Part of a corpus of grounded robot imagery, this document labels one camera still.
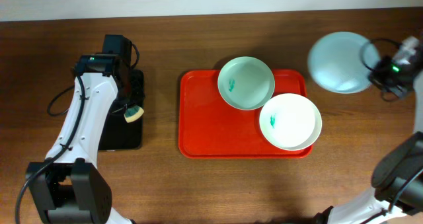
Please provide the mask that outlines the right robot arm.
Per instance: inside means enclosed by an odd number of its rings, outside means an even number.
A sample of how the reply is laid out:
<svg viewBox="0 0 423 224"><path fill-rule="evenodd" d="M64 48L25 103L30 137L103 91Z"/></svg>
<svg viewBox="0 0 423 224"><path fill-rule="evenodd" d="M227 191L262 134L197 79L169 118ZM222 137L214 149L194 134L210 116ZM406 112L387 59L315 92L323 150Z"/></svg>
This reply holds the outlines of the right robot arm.
<svg viewBox="0 0 423 224"><path fill-rule="evenodd" d="M422 212L422 53L385 57L368 78L383 93L415 93L413 134L377 164L371 188L316 214L313 223L384 223Z"/></svg>

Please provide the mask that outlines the mint green plate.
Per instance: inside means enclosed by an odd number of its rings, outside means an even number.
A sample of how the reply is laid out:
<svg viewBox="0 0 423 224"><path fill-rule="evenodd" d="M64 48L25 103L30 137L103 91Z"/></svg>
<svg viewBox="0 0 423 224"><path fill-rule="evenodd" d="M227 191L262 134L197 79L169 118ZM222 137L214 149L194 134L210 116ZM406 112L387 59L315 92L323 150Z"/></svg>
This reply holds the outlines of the mint green plate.
<svg viewBox="0 0 423 224"><path fill-rule="evenodd" d="M275 87L272 70L263 61L249 56L228 61L217 78L222 99L239 110L264 106L272 98Z"/></svg>

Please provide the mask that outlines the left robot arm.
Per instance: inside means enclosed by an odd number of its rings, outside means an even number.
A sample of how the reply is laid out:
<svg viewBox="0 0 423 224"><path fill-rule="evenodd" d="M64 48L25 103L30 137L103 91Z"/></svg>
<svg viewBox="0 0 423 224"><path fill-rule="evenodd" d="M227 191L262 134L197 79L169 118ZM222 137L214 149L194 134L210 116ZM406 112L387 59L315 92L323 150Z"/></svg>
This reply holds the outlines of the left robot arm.
<svg viewBox="0 0 423 224"><path fill-rule="evenodd" d="M131 223L112 207L112 191L97 169L105 125L111 141L139 137L143 116L144 75L132 54L136 45L107 34L99 53L75 64L74 93L58 138L42 162L31 162L15 205L30 190L43 223Z"/></svg>

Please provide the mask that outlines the white plate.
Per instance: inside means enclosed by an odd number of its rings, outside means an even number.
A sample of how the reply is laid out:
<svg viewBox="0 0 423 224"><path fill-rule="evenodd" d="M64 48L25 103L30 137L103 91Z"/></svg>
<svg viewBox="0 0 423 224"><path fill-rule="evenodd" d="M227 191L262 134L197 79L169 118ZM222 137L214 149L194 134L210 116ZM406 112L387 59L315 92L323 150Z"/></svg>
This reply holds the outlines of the white plate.
<svg viewBox="0 0 423 224"><path fill-rule="evenodd" d="M258 124L264 138L278 149L299 151L318 140L323 120L316 105L299 94L271 98L260 111Z"/></svg>

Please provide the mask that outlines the green yellow sponge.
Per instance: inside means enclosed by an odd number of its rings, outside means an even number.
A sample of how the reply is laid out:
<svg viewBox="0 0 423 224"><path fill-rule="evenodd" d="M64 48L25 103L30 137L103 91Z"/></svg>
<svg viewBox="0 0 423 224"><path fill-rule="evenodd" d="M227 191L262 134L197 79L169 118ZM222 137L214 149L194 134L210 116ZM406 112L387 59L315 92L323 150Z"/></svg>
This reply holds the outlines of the green yellow sponge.
<svg viewBox="0 0 423 224"><path fill-rule="evenodd" d="M132 123L143 116L144 109L138 105L127 108L124 113L124 119L127 123Z"/></svg>

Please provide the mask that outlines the light blue plate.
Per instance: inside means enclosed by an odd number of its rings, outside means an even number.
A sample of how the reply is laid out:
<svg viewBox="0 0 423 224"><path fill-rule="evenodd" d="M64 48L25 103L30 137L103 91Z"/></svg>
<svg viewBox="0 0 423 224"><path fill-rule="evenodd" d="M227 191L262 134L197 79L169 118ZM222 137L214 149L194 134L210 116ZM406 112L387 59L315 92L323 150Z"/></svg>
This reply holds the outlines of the light blue plate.
<svg viewBox="0 0 423 224"><path fill-rule="evenodd" d="M379 52L369 40L353 32L334 32L319 39L311 48L307 66L320 87L340 94L359 93L370 87L367 78L380 61Z"/></svg>

